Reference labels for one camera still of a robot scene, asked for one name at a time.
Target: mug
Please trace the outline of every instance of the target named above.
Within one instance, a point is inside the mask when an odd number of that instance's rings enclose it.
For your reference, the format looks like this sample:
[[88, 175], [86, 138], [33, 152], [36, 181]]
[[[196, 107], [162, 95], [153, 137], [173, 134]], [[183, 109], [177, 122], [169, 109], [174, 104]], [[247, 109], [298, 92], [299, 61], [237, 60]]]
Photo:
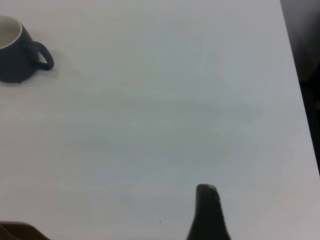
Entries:
[[[46, 63], [39, 61], [39, 53]], [[20, 21], [0, 16], [0, 81], [21, 83], [36, 70], [51, 70], [55, 65], [48, 49], [33, 41]]]

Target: table surface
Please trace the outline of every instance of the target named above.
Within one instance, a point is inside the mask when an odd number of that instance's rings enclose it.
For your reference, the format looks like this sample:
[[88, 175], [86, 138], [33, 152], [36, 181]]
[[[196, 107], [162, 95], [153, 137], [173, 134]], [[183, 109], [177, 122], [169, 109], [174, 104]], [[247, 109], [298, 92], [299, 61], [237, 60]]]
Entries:
[[52, 240], [183, 240], [197, 184], [237, 240], [319, 236], [279, 0], [2, 0], [55, 68], [0, 85], [0, 219]]

